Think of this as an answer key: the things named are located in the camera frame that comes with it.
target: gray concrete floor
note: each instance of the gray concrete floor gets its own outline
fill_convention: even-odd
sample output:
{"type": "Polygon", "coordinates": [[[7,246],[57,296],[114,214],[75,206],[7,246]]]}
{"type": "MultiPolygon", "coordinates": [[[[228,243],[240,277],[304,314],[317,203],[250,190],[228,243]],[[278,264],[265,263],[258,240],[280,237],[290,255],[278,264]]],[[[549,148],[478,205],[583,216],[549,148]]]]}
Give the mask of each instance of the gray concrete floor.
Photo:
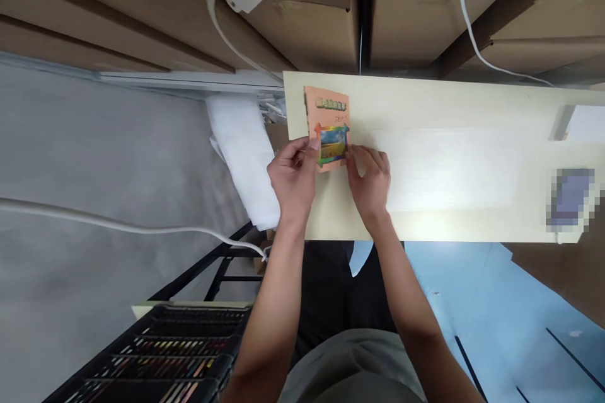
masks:
{"type": "MultiPolygon", "coordinates": [[[[2,64],[0,93],[0,196],[223,234],[247,222],[203,103],[2,64]]],[[[2,400],[43,400],[134,321],[131,304],[218,242],[0,213],[2,400]]],[[[203,298],[210,272],[178,299],[203,298]]],[[[254,285],[217,299],[251,300],[254,285]]]]}

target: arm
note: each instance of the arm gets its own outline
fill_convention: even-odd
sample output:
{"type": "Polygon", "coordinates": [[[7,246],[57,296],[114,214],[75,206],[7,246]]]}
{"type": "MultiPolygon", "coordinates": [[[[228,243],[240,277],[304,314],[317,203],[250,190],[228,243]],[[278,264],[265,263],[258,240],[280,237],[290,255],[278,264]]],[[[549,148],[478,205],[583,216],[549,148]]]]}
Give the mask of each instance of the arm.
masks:
{"type": "Polygon", "coordinates": [[[353,147],[347,156],[349,186],[366,229],[374,239],[393,321],[430,403],[483,399],[452,356],[403,246],[397,238],[386,198],[391,182],[386,153],[353,147]],[[362,178],[355,160],[366,169],[362,178]]]}
{"type": "Polygon", "coordinates": [[[267,168],[281,216],[222,403],[275,402],[284,386],[301,313],[304,230],[315,196],[318,149],[308,137],[293,140],[267,168]]]}

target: white paper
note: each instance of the white paper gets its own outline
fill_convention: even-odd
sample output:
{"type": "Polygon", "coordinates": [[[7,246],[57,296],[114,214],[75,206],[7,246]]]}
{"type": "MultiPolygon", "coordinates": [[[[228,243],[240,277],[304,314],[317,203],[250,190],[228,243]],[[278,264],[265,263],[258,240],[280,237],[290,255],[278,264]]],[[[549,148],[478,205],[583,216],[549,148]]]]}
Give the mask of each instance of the white paper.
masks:
{"type": "Polygon", "coordinates": [[[453,128],[366,134],[365,143],[391,156],[391,212],[512,205],[524,159],[514,132],[453,128]]]}
{"type": "Polygon", "coordinates": [[[568,142],[605,142],[605,106],[576,106],[567,126],[568,142]]]}

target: gray shirt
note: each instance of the gray shirt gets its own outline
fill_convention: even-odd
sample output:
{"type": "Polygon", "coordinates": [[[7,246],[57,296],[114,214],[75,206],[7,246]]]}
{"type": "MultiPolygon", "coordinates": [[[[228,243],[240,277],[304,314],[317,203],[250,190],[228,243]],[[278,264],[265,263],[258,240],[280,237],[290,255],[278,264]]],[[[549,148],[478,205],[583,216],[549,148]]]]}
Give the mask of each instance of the gray shirt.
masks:
{"type": "Polygon", "coordinates": [[[351,329],[326,340],[290,371],[279,403],[426,401],[397,334],[351,329]]]}

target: hand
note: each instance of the hand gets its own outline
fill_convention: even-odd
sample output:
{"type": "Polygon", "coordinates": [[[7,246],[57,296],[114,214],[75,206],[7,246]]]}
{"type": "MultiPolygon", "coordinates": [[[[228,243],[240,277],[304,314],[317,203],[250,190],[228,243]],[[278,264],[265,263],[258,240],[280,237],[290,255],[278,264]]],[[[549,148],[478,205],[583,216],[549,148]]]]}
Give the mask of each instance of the hand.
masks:
{"type": "Polygon", "coordinates": [[[366,146],[351,145],[347,152],[347,172],[349,187],[357,211],[367,230],[372,234],[389,214],[386,210],[386,197],[391,184],[391,165],[385,152],[378,152],[366,146]],[[356,160],[366,169],[362,178],[357,171],[356,160]]]}
{"type": "Polygon", "coordinates": [[[315,167],[320,146],[317,138],[292,140],[268,165],[281,210],[280,220],[306,224],[315,198],[315,167]]]}

